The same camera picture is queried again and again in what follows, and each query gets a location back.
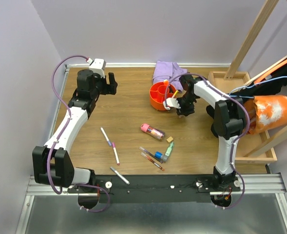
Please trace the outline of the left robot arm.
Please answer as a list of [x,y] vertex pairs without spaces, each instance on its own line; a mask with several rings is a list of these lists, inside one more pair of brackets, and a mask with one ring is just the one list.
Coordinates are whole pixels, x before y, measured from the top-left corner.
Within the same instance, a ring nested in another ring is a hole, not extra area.
[[95,173],[91,169],[76,168],[70,159],[70,149],[81,127],[93,112],[100,95],[115,95],[118,83],[114,73],[101,76],[89,69],[77,74],[77,88],[66,104],[66,114],[53,134],[32,152],[35,182],[68,188],[79,186],[89,193],[95,188]]

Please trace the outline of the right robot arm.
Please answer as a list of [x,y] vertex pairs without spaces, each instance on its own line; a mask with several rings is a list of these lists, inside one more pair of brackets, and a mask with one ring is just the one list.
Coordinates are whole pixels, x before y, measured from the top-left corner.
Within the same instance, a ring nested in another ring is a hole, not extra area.
[[179,81],[186,91],[177,98],[176,112],[179,116],[194,113],[194,103],[198,98],[205,100],[212,108],[212,129],[219,139],[217,163],[211,175],[212,187],[222,191],[236,180],[235,156],[237,143],[249,124],[248,114],[240,97],[230,97],[199,76],[182,75]]

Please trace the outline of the orange black highlighter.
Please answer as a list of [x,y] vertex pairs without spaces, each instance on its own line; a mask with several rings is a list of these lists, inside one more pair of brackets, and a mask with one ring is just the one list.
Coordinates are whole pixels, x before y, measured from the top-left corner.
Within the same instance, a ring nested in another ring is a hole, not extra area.
[[164,84],[165,86],[169,87],[169,81],[168,81],[167,79],[165,79],[165,80],[163,81],[163,84]]

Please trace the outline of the pink capped white marker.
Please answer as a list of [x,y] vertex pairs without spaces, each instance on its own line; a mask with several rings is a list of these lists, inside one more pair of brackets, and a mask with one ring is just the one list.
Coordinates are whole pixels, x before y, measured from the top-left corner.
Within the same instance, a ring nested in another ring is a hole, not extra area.
[[112,148],[113,148],[113,152],[114,152],[114,155],[115,155],[116,164],[120,165],[120,161],[119,161],[116,145],[115,145],[114,142],[112,142]]

